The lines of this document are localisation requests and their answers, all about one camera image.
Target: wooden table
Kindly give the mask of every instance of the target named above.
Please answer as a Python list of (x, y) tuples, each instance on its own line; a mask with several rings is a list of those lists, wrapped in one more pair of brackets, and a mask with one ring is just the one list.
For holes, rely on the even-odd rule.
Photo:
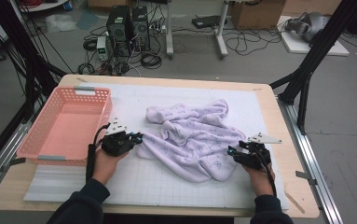
[[(60, 85), (77, 86), (82, 82), (131, 84), (160, 87), (186, 87), (198, 89), (220, 89), (233, 91), (253, 91), (260, 105), (263, 119), (271, 136), (279, 136), (282, 144), (274, 145), (274, 155), (280, 169), (291, 217), (317, 217), (320, 212), (306, 179), (295, 176), (295, 171), (303, 172), (295, 146), (282, 117), (275, 95), (269, 85), (216, 81), (195, 81), (178, 79), (140, 77), (96, 77), (67, 75)], [(24, 195), (33, 179), (36, 165), (26, 162), (12, 166), (0, 184), (0, 210), (55, 211), (61, 203), (25, 202)], [(158, 214), (176, 216), (219, 216), (250, 217), (254, 211), (226, 208), (161, 207), (104, 204), (105, 213)]]

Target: basket handle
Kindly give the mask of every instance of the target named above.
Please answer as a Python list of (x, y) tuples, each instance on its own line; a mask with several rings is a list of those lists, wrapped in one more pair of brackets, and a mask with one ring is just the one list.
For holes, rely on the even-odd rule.
[(75, 86), (74, 91), (76, 92), (76, 95), (96, 95), (94, 87)]

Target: person's right arm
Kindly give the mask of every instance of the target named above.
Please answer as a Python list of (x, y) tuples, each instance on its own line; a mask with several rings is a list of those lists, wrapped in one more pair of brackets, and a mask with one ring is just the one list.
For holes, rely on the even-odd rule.
[[(273, 189), (265, 172), (242, 166), (251, 178), (251, 185), (256, 194), (254, 199), (255, 214), (251, 224), (293, 224), (292, 219), (281, 210), (280, 200), (273, 195)], [(271, 165), (268, 167), (275, 178)]]

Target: human arm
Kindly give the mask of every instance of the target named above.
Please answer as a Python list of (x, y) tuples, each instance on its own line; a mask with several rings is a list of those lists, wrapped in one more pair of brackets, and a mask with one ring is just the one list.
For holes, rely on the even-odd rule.
[(119, 157), (108, 156), (103, 150), (96, 153), (93, 177), (82, 188), (74, 192), (70, 199), (63, 203), (49, 219), (53, 223), (102, 223), (103, 209), (101, 204), (109, 197), (105, 187), (108, 179), (114, 174), (117, 163), (128, 153)]
[[(256, 194), (254, 199), (255, 214), (251, 224), (293, 224), (292, 219), (281, 210), (280, 200), (273, 195), (268, 175), (259, 170), (242, 166), (251, 178), (251, 185)], [(271, 164), (268, 165), (270, 173), (275, 178)]]

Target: sleeve cuff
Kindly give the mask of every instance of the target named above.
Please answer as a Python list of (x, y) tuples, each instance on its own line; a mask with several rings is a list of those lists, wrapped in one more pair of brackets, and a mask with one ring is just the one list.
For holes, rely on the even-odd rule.
[(273, 195), (261, 195), (254, 199), (255, 213), (261, 213), (265, 211), (279, 211), (281, 212), (280, 199)]
[(91, 178), (88, 183), (79, 191), (82, 196), (90, 197), (99, 204), (103, 203), (109, 197), (109, 190), (99, 181)]

